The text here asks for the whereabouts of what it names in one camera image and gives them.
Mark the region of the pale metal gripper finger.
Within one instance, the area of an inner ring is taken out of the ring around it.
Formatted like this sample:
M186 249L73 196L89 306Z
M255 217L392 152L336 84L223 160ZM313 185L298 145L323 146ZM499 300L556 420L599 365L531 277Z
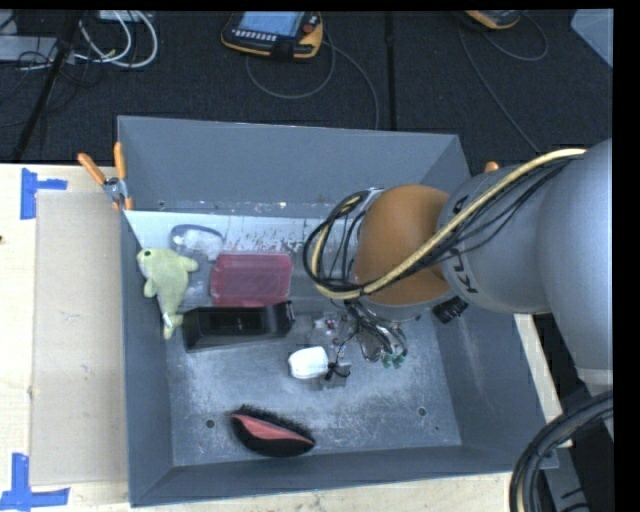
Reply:
M320 390L329 391L345 387L347 379L351 375L351 365L330 363L327 371L320 378Z

